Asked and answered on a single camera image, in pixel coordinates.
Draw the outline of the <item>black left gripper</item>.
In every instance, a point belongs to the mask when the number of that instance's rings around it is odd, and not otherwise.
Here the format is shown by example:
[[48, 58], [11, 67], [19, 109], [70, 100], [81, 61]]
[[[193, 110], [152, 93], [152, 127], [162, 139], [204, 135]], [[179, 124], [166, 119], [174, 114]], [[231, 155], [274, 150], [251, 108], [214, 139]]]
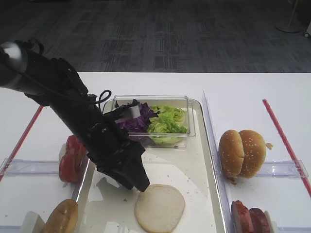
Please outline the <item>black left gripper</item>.
[[141, 156], [141, 143], [133, 141], [108, 116], [76, 114], [70, 117], [70, 130], [89, 151], [89, 158], [104, 173], [128, 190], [144, 192], [150, 185]]

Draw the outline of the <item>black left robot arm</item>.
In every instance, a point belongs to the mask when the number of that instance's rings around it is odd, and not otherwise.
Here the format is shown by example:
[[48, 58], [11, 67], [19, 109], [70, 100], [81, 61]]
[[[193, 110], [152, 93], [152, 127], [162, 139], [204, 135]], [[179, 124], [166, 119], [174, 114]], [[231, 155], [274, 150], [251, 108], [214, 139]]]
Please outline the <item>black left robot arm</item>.
[[141, 159], [144, 147], [117, 125], [117, 120], [138, 109], [137, 103], [103, 114], [75, 69], [64, 59], [34, 52], [31, 42], [1, 45], [0, 85], [52, 108], [85, 146], [99, 172], [129, 188], [144, 187], [148, 181]]

